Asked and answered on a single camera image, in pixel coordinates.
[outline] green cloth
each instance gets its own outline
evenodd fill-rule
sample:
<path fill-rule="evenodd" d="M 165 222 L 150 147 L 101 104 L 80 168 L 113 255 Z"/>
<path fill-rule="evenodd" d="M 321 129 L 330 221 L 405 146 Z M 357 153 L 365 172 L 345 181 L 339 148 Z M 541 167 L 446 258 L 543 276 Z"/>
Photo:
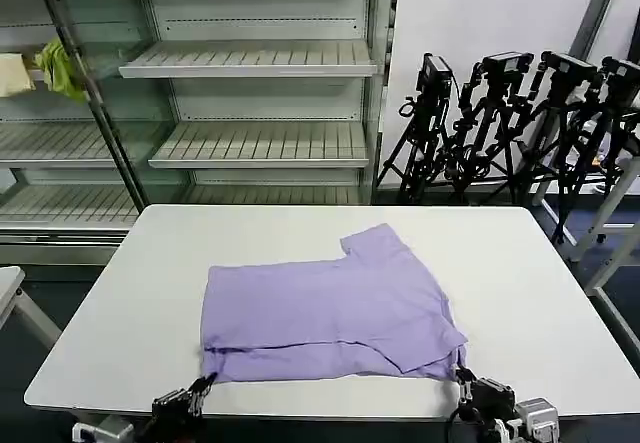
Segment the green cloth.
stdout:
<path fill-rule="evenodd" d="M 34 58 L 44 72 L 44 81 L 50 91 L 62 93 L 74 100 L 86 101 L 82 86 L 75 77 L 69 55 L 60 38 L 54 38 Z"/>

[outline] shelf rack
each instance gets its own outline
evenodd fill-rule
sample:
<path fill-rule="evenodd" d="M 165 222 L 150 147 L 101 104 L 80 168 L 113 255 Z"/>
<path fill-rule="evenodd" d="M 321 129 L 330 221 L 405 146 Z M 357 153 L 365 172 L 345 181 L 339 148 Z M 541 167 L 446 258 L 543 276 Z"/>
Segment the shelf rack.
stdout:
<path fill-rule="evenodd" d="M 155 168 L 363 168 L 358 121 L 180 123 L 149 164 Z"/>
<path fill-rule="evenodd" d="M 361 204 L 355 186 L 195 186 L 184 203 L 200 205 L 342 205 Z"/>
<path fill-rule="evenodd" d="M 120 68 L 124 78 L 369 77 L 377 71 L 363 40 L 163 41 Z"/>
<path fill-rule="evenodd" d="M 135 162 L 157 140 L 159 125 L 120 125 L 120 134 Z M 0 168 L 115 168 L 100 130 L 93 121 L 3 122 L 0 124 Z"/>
<path fill-rule="evenodd" d="M 6 197 L 0 206 L 0 222 L 12 228 L 51 223 L 129 228 L 137 217 L 122 185 L 28 185 Z"/>

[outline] purple t-shirt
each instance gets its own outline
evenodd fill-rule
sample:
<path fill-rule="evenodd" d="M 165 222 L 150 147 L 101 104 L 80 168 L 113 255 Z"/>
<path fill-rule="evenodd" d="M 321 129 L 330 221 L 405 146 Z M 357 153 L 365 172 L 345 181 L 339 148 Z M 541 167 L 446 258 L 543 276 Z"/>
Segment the purple t-shirt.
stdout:
<path fill-rule="evenodd" d="M 203 374 L 452 379 L 467 340 L 429 270 L 386 224 L 341 243 L 347 256 L 334 261 L 211 267 Z"/>

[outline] camera tripod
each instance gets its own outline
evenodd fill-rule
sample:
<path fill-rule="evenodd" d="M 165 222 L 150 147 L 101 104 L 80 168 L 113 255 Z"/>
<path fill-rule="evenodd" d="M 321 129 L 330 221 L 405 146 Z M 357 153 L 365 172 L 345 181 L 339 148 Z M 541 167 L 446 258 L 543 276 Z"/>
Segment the camera tripod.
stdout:
<path fill-rule="evenodd" d="M 600 103 L 598 95 L 605 78 L 608 95 L 605 101 Z M 569 195 L 565 204 L 560 206 L 558 225 L 551 238 L 552 242 L 562 242 L 564 224 L 569 217 L 569 213 L 575 207 L 580 190 L 587 179 L 587 175 L 592 170 L 593 160 L 597 156 L 598 149 L 607 132 L 611 132 L 612 136 L 609 152 L 603 162 L 606 178 L 605 198 L 611 191 L 614 181 L 620 176 L 621 172 L 616 168 L 615 162 L 626 143 L 632 141 L 633 130 L 639 119 L 637 112 L 630 115 L 625 115 L 625 113 L 628 112 L 639 91 L 640 66 L 628 61 L 615 60 L 611 57 L 607 57 L 602 61 L 602 68 L 598 73 L 598 77 L 594 79 L 589 91 L 587 91 L 585 108 L 579 111 L 577 115 L 584 122 L 590 120 L 596 113 L 600 113 L 600 116 L 591 134 L 586 135 L 586 143 L 584 145 L 576 144 L 576 147 L 579 148 L 580 156 L 567 177 L 566 188 L 569 190 Z M 575 138 L 574 141 L 578 142 L 580 136 L 579 132 L 575 132 L 572 138 Z M 560 154 L 559 151 L 558 158 L 566 158 L 564 153 Z"/>
<path fill-rule="evenodd" d="M 380 186 L 387 172 L 393 170 L 401 179 L 397 196 L 400 204 L 420 203 L 427 184 L 442 171 L 440 167 L 443 164 L 440 163 L 441 159 L 436 158 L 436 152 L 441 140 L 443 145 L 449 144 L 444 123 L 449 109 L 452 78 L 452 72 L 442 58 L 426 53 L 416 85 L 420 94 L 415 101 L 407 97 L 407 103 L 399 110 L 400 115 L 411 118 L 411 121 L 389 159 L 383 163 L 376 187 Z M 395 160 L 406 143 L 411 145 L 411 150 L 403 172 L 396 166 Z"/>
<path fill-rule="evenodd" d="M 551 88 L 546 99 L 531 115 L 534 120 L 538 117 L 542 120 L 534 130 L 529 145 L 518 142 L 523 158 L 514 179 L 517 185 L 518 204 L 524 205 L 534 183 L 545 185 L 546 182 L 557 178 L 561 188 L 559 204 L 564 206 L 567 162 L 565 156 L 558 158 L 559 148 L 563 148 L 564 152 L 566 145 L 572 144 L 569 139 L 568 115 L 579 110 L 582 105 L 581 103 L 567 104 L 567 99 L 584 81 L 592 81 L 597 69 L 571 56 L 550 51 L 544 52 L 541 60 L 536 77 L 544 76 L 549 69 L 554 70 L 551 76 Z M 571 121 L 571 125 L 576 124 L 575 120 Z M 544 160 L 552 151 L 554 154 L 551 157 L 551 165 L 546 166 Z"/>
<path fill-rule="evenodd" d="M 509 123 L 514 113 L 520 113 L 522 116 L 526 112 L 524 104 L 526 100 L 523 101 L 518 92 L 532 61 L 531 53 L 509 52 L 488 56 L 474 65 L 471 78 L 464 85 L 458 105 L 462 118 L 453 125 L 456 131 L 455 146 L 450 150 L 452 157 L 448 159 L 449 164 L 445 173 L 447 179 L 453 180 L 454 195 L 461 203 L 466 201 L 464 193 L 467 188 L 475 179 L 486 177 L 492 166 L 507 176 L 511 197 L 515 199 L 515 187 L 512 185 L 513 158 L 509 142 L 511 138 Z M 474 108 L 471 97 L 483 77 L 489 86 L 487 96 L 481 98 Z M 478 125 L 477 117 L 480 112 L 483 112 L 483 116 L 475 139 L 472 144 L 466 145 L 467 134 Z M 500 125 L 496 131 L 498 143 L 491 145 L 486 153 L 481 154 L 489 128 L 498 118 L 500 119 Z M 503 150 L 506 169 L 494 161 Z"/>

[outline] white table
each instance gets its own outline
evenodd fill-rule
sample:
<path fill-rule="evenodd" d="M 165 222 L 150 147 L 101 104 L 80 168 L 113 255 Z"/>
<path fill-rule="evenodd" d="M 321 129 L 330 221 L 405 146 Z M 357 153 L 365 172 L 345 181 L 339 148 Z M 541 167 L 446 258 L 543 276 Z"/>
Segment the white table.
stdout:
<path fill-rule="evenodd" d="M 640 412 L 640 380 L 529 213 L 518 208 L 152 206 L 25 394 L 47 409 L 148 413 L 199 374 L 209 266 L 331 259 L 339 238 L 389 223 L 431 269 L 479 376 L 561 416 Z M 428 379 L 225 383 L 206 415 L 431 419 L 456 404 Z"/>

